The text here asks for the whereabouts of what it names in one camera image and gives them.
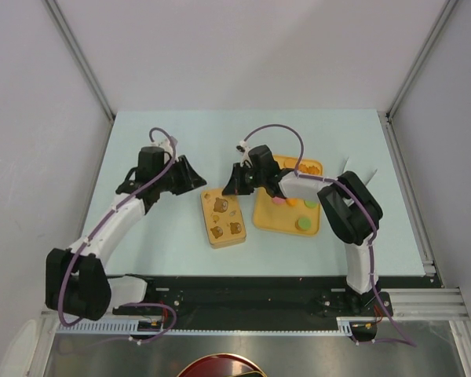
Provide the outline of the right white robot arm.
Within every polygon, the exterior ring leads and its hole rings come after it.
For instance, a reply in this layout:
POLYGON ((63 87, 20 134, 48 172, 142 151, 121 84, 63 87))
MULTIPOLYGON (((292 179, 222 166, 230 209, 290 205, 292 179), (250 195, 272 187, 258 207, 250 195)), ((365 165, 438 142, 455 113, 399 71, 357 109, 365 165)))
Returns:
POLYGON ((242 142, 237 150, 243 157, 234 163, 225 196, 247 196, 263 188, 272 198, 305 199, 319 203, 335 236, 345 245, 352 290, 346 295, 348 309, 364 315, 374 307, 378 275, 373 243, 383 217, 382 208, 358 175, 350 170, 337 178, 303 174, 281 168, 267 145, 250 148, 242 142))

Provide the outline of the metal tongs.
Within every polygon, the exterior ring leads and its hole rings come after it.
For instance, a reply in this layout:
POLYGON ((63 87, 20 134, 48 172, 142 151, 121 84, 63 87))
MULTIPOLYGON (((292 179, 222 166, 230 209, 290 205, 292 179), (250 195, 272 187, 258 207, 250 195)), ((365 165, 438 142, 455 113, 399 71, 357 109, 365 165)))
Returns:
POLYGON ((363 159, 357 159, 355 156, 344 156, 338 164, 339 175, 352 171, 357 174, 360 180, 367 186, 368 191, 376 197, 374 187, 377 179, 379 178, 379 169, 372 163, 367 163, 363 159))

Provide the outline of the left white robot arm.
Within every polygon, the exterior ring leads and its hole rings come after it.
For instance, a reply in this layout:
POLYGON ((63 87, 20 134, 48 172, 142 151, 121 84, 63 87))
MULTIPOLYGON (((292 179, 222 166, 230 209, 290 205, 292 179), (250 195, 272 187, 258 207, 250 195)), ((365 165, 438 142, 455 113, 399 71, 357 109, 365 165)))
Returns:
POLYGON ((182 195, 206 185, 186 156, 170 148, 143 147, 137 165, 115 190, 107 213, 88 235, 46 258, 45 304, 77 319, 99 320, 109 309, 131 304, 152 312, 158 295, 144 279, 124 275, 110 279, 105 266, 124 236, 157 203, 164 192, 182 195))

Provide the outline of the yellow cookie tin box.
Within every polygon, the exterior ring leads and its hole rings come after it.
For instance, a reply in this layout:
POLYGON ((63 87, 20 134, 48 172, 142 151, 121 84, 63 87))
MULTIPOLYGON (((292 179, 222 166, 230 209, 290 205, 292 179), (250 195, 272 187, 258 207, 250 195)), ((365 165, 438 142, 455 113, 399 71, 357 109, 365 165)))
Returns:
POLYGON ((214 242, 210 242, 210 246, 213 249, 221 249, 225 247, 235 246, 235 245, 244 243, 245 241, 246 241, 246 237, 239 237, 239 238, 233 238, 233 239, 218 239, 218 240, 215 240, 214 242))

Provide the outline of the silver tin lid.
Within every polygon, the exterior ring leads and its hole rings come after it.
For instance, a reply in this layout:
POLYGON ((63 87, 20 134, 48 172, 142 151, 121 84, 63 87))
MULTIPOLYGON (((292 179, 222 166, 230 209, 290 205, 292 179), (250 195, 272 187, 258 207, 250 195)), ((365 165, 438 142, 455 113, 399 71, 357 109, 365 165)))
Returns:
POLYGON ((223 196, 221 188, 200 194, 206 234, 210 242, 246 237, 243 213, 236 196, 223 196))

